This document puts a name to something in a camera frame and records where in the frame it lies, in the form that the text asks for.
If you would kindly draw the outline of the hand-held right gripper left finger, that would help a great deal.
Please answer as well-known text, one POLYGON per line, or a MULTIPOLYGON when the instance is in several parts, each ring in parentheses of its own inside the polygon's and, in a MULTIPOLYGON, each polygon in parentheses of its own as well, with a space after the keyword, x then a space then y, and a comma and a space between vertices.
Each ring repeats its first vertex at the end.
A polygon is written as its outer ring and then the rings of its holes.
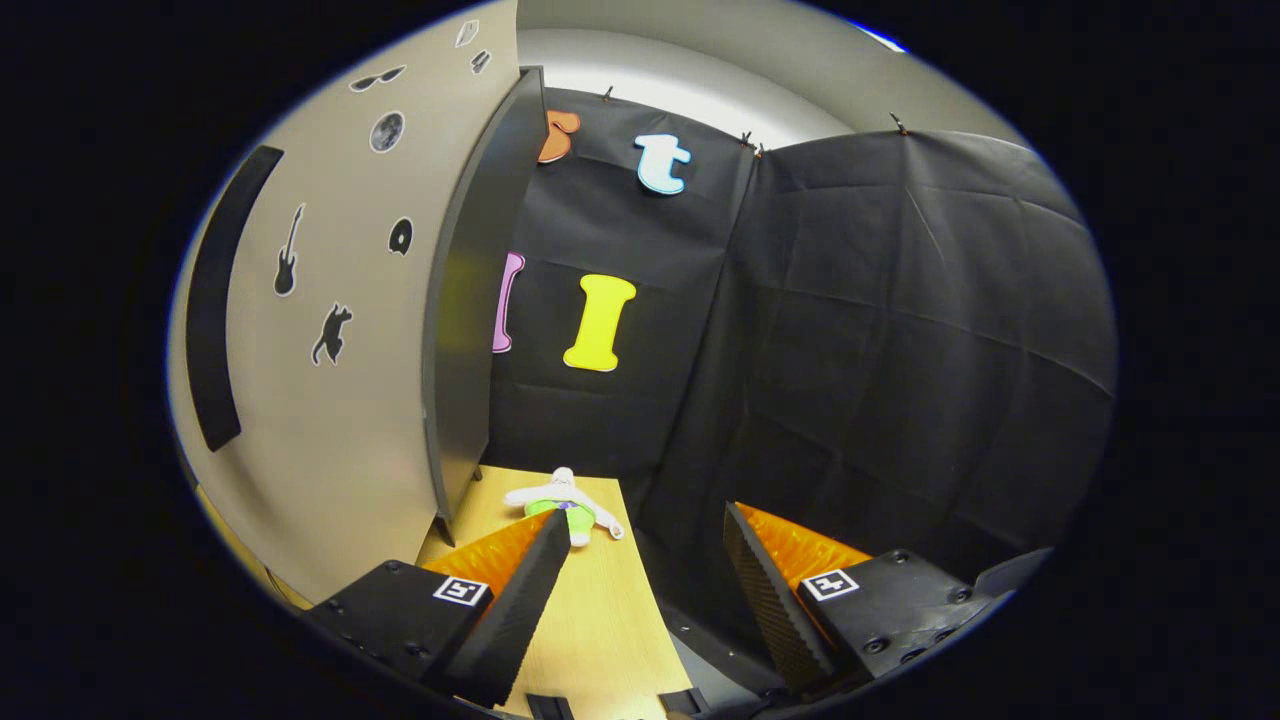
POLYGON ((305 623, 399 682, 504 705, 568 555, 566 512, 535 514, 424 565, 380 562, 305 623))

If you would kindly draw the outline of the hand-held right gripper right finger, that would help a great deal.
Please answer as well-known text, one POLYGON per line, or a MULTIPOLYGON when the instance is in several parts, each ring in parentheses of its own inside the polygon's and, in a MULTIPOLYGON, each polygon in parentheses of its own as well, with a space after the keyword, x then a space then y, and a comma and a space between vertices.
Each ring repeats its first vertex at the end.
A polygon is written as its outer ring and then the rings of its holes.
POLYGON ((724 506, 723 544, 771 660, 797 696, 892 675, 998 601, 913 551, 870 556, 741 502, 724 506))

